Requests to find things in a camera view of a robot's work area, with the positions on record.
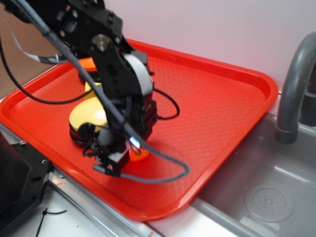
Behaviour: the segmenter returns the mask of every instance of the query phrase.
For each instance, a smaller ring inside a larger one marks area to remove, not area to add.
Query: robotic arm
[[[0,0],[5,9],[24,22],[28,18],[10,0]],[[42,20],[77,55],[92,57],[99,74],[103,93],[114,102],[135,131],[147,139],[157,121],[157,106],[152,100],[154,83],[150,78],[147,55],[136,51],[122,35],[122,20],[105,8],[103,0],[27,0]],[[107,127],[89,142],[104,172],[118,172],[128,162],[126,138],[122,125],[106,111]]]

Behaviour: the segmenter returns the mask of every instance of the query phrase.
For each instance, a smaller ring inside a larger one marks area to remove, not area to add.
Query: tray rim
[[[209,164],[206,170],[209,170],[212,167],[216,167],[212,170],[211,173],[204,172],[202,173],[193,183],[192,185],[186,190],[186,192],[181,196],[179,200],[176,200],[173,204],[164,207],[159,210],[140,210],[132,208],[131,206],[127,205],[124,202],[121,202],[115,195],[111,192],[100,188],[97,184],[92,182],[88,177],[81,175],[77,168],[71,167],[72,164],[67,160],[63,160],[57,165],[57,168],[61,169],[63,172],[66,172],[71,178],[75,179],[83,187],[87,188],[90,192],[92,192],[97,197],[102,197],[104,193],[107,193],[107,198],[100,198],[102,201],[109,204],[115,210],[121,212],[123,215],[127,216],[128,218],[138,220],[138,221],[153,221],[162,219],[166,216],[169,216],[175,212],[180,211],[181,209],[185,208],[194,196],[198,193],[198,191],[202,188],[203,184],[207,182],[207,180],[212,176],[212,174],[220,167],[220,165],[226,160],[227,155],[230,154],[238,144],[243,140],[243,138],[250,132],[250,130],[255,126],[255,124],[264,116],[270,106],[274,103],[278,95],[278,87],[277,84],[273,81],[271,77],[268,75],[257,72],[251,69],[245,69],[239,66],[230,65],[227,63],[217,62],[211,59],[205,59],[198,56],[189,55],[186,53],[134,41],[129,40],[131,44],[138,50],[146,52],[148,56],[159,58],[164,61],[173,62],[176,64],[180,64],[183,66],[187,66],[190,68],[198,67],[198,70],[206,71],[208,73],[213,73],[216,75],[223,76],[229,79],[238,80],[244,82],[246,84],[253,85],[259,88],[263,94],[265,95],[265,102],[260,107],[260,109],[249,118],[247,125],[243,125],[238,133],[235,134],[233,139],[226,144],[225,149],[218,154],[217,157],[224,157],[220,161],[215,159],[211,164]],[[38,87],[38,83],[48,84],[50,81],[53,80],[56,74],[63,74],[69,70],[71,70],[73,66],[70,63],[66,63],[63,65],[57,65],[52,69],[46,71],[42,75],[39,75],[34,80],[27,83],[24,88],[29,90],[31,93],[35,92]],[[258,81],[253,84],[251,80],[257,79]],[[2,122],[7,128],[13,131],[22,139],[29,141],[32,145],[40,150],[45,156],[57,156],[61,157],[56,152],[48,152],[46,151],[46,146],[43,142],[37,141],[36,137],[32,136],[32,134],[27,133],[23,130],[20,126],[16,125],[9,119],[9,107],[13,106],[16,101],[22,101],[26,98],[21,91],[16,90],[10,95],[8,95],[1,103],[0,103],[0,122]],[[120,207],[119,209],[116,207],[115,204],[119,201]]]

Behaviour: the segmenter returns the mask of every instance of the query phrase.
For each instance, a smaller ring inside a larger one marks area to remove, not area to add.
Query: gray cable
[[[141,147],[145,148],[149,152],[156,154],[157,156],[165,160],[168,160],[172,163],[175,163],[183,167],[183,172],[181,174],[176,175],[171,178],[146,179],[146,178],[141,178],[141,177],[133,176],[126,173],[120,173],[120,177],[131,179],[137,182],[155,184],[155,183],[172,182],[190,173],[190,168],[188,167],[187,164],[156,150],[155,148],[148,145],[142,139],[142,137],[137,134],[137,132],[132,128],[132,126],[125,121],[124,117],[120,114],[120,112],[117,110],[114,104],[110,101],[110,99],[108,99],[108,97],[104,93],[102,93],[100,90],[97,89],[97,86],[95,85],[94,80],[87,73],[87,71],[81,66],[77,57],[74,56],[73,53],[69,50],[69,48],[66,47],[64,43],[60,41],[60,39],[56,36],[56,34],[50,30],[50,28],[46,25],[46,23],[41,19],[41,17],[34,11],[34,9],[25,0],[11,0],[11,1],[29,18],[29,20],[37,27],[37,29],[45,37],[47,37],[47,39],[52,43],[52,45],[55,46],[56,49],[58,49],[72,63],[72,65],[78,70],[78,72],[90,85],[91,89],[94,90],[96,96],[98,97],[102,105],[112,113],[112,115],[116,118],[116,120],[120,124],[122,124],[125,132],[129,136],[134,137],[139,142]]]

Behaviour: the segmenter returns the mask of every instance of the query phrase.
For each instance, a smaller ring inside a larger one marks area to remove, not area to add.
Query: white surface
[[[108,236],[96,223],[88,219],[62,195],[51,188],[50,185],[47,185],[43,202],[40,206],[2,237],[35,237],[42,218],[42,212],[46,208],[48,208],[47,211],[49,212],[60,212],[63,210],[67,210],[67,212],[59,215],[47,214],[44,217],[39,237]],[[166,237],[236,236],[191,206],[166,219],[148,224]]]
[[[60,212],[60,215],[47,214],[44,217],[39,237],[96,237],[107,235],[82,212],[68,202],[63,196],[46,186],[43,202],[16,227],[7,231],[2,237],[35,237],[42,212]]]
[[[280,89],[299,43],[316,31],[315,0],[106,0],[106,7],[123,19],[127,38],[254,69]]]
[[[236,236],[191,206],[166,219],[148,224],[167,237]]]

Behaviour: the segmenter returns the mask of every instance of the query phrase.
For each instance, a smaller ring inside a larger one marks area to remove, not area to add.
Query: yellow object
[[[69,123],[75,131],[87,122],[96,126],[95,131],[101,130],[107,123],[104,108],[97,97],[81,102],[70,113]]]
[[[101,83],[98,83],[98,82],[95,82],[94,84],[95,84],[96,86],[100,86],[100,85],[101,85]],[[91,87],[90,87],[90,85],[86,82],[86,83],[85,83],[84,91],[87,92],[87,91],[89,91],[89,90],[91,90]],[[88,100],[88,99],[91,99],[91,98],[93,98],[93,97],[96,97],[94,91],[92,91],[92,92],[90,92],[89,94],[87,94],[87,95],[84,97],[84,99],[85,99],[85,100]]]

